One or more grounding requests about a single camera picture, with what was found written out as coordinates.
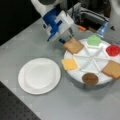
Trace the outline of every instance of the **gray table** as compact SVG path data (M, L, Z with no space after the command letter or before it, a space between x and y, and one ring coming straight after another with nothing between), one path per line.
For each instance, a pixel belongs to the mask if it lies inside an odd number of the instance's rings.
M77 31L77 39L92 33ZM63 70L61 59L65 50L55 41L48 43L41 20L36 21L20 34L0 47L0 81L23 101L42 120L119 120L120 81L115 81L99 90L82 90L70 82ZM35 58L50 58L61 69L58 86L44 95L30 95L18 84L21 67Z

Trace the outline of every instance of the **cheese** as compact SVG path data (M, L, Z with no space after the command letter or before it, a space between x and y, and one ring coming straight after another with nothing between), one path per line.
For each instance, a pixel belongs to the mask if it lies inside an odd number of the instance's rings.
M62 64L65 70L74 70L78 68L74 59L63 59Z

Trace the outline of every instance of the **metal part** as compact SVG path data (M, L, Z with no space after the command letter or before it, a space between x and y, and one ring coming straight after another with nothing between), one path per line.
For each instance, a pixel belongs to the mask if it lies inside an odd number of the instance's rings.
M105 40L120 45L120 0L110 0L111 14L105 31Z

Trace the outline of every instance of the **food item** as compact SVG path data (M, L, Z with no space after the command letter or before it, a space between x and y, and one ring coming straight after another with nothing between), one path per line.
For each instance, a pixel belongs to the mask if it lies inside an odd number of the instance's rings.
M74 59L63 59L62 64L65 70L74 70L78 68Z
M115 79L120 78L120 64L110 60L109 63L102 69L102 72Z
M98 37L97 35L92 35L88 37L87 43L88 45L99 46L99 44L101 43L101 38Z
M71 54L76 54L80 50L83 49L84 45L80 43L78 40L75 38L70 39L68 42L66 42L64 45L64 48L68 50Z
M83 75L82 80L87 85L96 85L98 83L98 77L94 73L86 73Z
M109 56L117 56L120 54L120 47L117 45L110 45L106 48L106 52Z

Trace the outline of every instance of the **bread slice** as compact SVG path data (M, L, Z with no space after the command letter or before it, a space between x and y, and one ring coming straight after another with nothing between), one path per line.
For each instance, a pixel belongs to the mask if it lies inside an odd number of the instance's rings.
M102 69L102 72L114 79L120 78L120 64L110 60L109 63Z
M78 40L75 38L70 39L68 42L66 42L64 45L64 48L68 50L71 54L76 54L80 50L83 49L84 45L80 43Z

